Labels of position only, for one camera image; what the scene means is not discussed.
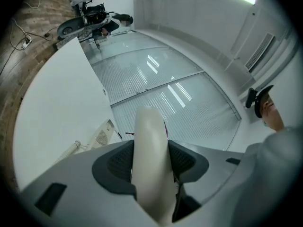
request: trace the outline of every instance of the black panel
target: black panel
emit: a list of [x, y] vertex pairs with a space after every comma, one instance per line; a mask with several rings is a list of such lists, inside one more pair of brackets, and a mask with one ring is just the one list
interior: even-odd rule
[[62, 194], [64, 193], [65, 189], [66, 185], [60, 183], [53, 183], [39, 198], [35, 206], [43, 213], [50, 216], [59, 199], [61, 198]]
[[238, 165], [241, 162], [241, 160], [236, 158], [228, 158], [226, 161], [235, 165]]
[[171, 167], [180, 183], [195, 182], [207, 172], [209, 163], [204, 156], [172, 140], [168, 145]]
[[180, 186], [176, 207], [172, 216], [172, 222], [176, 222], [184, 218], [185, 216], [196, 211], [200, 207], [201, 204], [198, 203], [192, 197], [186, 196], [183, 186]]
[[136, 187], [130, 183], [133, 156], [133, 140], [100, 156], [92, 166], [95, 180], [109, 192], [133, 195], [136, 199]]
[[169, 154], [172, 170], [180, 182], [177, 204], [172, 217], [172, 222], [175, 222], [201, 207], [194, 198], [186, 195], [183, 184], [201, 178], [207, 172], [209, 163], [204, 156], [171, 140], [169, 140]]

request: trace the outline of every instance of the wheel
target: wheel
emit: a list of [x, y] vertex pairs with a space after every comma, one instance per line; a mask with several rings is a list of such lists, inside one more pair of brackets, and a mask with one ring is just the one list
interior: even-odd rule
[[72, 27], [66, 27], [63, 31], [62, 31], [62, 33], [64, 34], [64, 35], [68, 35], [68, 34], [70, 34], [72, 32]]

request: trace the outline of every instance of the white cylindrical robot part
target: white cylindrical robot part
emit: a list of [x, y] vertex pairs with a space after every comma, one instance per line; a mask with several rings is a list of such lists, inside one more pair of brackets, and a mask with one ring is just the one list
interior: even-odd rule
[[139, 107], [134, 132], [132, 184], [136, 186], [137, 202], [161, 226], [169, 225], [176, 205], [176, 187], [160, 112], [154, 107]]
[[60, 157], [54, 162], [54, 165], [59, 161], [63, 160], [64, 158], [72, 155], [76, 151], [76, 149], [80, 147], [80, 145], [81, 145], [80, 141], [75, 141], [75, 143], [73, 143], [66, 151], [64, 151], [60, 155]]

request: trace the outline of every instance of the wall vent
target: wall vent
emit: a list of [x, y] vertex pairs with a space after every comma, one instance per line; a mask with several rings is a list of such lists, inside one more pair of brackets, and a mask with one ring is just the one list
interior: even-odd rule
[[275, 37], [274, 35], [271, 35], [268, 33], [266, 34], [266, 36], [264, 37], [263, 41], [261, 42], [261, 44], [255, 51], [255, 53], [252, 55], [252, 57], [248, 60], [248, 62], [245, 65], [245, 67], [248, 69], [249, 72], [252, 72], [252, 69], [254, 69], [254, 65], [258, 62], [260, 57], [264, 54], [266, 49], [269, 47], [269, 45], [273, 41], [274, 37]]
[[97, 136], [96, 141], [100, 146], [106, 146], [108, 144], [107, 135], [101, 130], [100, 134]]

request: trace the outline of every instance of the power cord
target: power cord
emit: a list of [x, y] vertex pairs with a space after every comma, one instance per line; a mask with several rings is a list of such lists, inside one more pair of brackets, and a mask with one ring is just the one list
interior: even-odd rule
[[12, 24], [11, 24], [11, 32], [10, 32], [10, 36], [9, 36], [10, 45], [11, 45], [15, 50], [17, 50], [17, 51], [22, 51], [23, 49], [18, 49], [17, 46], [14, 46], [13, 43], [12, 43], [12, 41], [11, 41], [11, 35], [12, 35], [12, 33], [13, 33], [13, 29], [14, 29], [14, 24], [12, 23]]
[[21, 31], [24, 33], [24, 35], [26, 35], [26, 33], [24, 32], [23, 28], [21, 28], [21, 26], [19, 26], [19, 25], [17, 24], [17, 21], [16, 21], [14, 18], [12, 18], [12, 20], [15, 21], [16, 26], [17, 26], [19, 29], [21, 29]]
[[52, 41], [52, 39], [53, 39], [53, 34], [50, 34], [50, 35], [52, 35], [52, 38], [49, 40], [49, 39], [47, 39], [47, 38], [45, 38], [45, 37], [43, 37], [43, 36], [41, 36], [41, 35], [37, 35], [37, 34], [31, 33], [31, 32], [26, 32], [26, 33], [29, 34], [29, 35], [38, 36], [38, 37], [40, 37], [40, 38], [42, 38], [42, 39], [45, 39], [45, 40], [47, 40], [47, 41]]
[[27, 4], [31, 9], [38, 9], [40, 6], [40, 0], [38, 0], [38, 6], [37, 7], [32, 7], [30, 4], [28, 4], [27, 2], [24, 2], [25, 4]]
[[[18, 42], [18, 44], [17, 44], [16, 46], [18, 46], [18, 45], [22, 42], [22, 40], [24, 40], [24, 39], [25, 39], [25, 38], [22, 38], [22, 39]], [[12, 51], [12, 52], [10, 53], [10, 55], [9, 55], [8, 60], [5, 62], [4, 66], [3, 66], [2, 69], [1, 69], [0, 76], [1, 76], [1, 74], [2, 74], [2, 72], [3, 72], [3, 70], [4, 70], [4, 68], [5, 68], [6, 64], [8, 63], [8, 61], [9, 61], [11, 55], [13, 54], [13, 52], [14, 52], [15, 50], [16, 50], [16, 48], [14, 47], [13, 51]]]
[[88, 38], [88, 37], [91, 35], [91, 32], [89, 32], [88, 34], [86, 33], [86, 36], [85, 36], [84, 38], [80, 38], [80, 36], [82, 36], [82, 35], [84, 35], [84, 34], [85, 34], [85, 32], [82, 33], [81, 35], [79, 35], [78, 39], [79, 39], [79, 40], [85, 40], [86, 38]]
[[54, 27], [54, 28], [51, 28], [49, 31], [47, 31], [46, 33], [45, 33], [45, 37], [48, 37], [49, 36], [49, 34], [50, 34], [50, 32], [53, 30], [53, 29], [55, 29], [55, 28], [57, 28], [57, 27], [59, 27], [60, 25], [58, 25], [58, 26], [56, 26], [56, 27]]

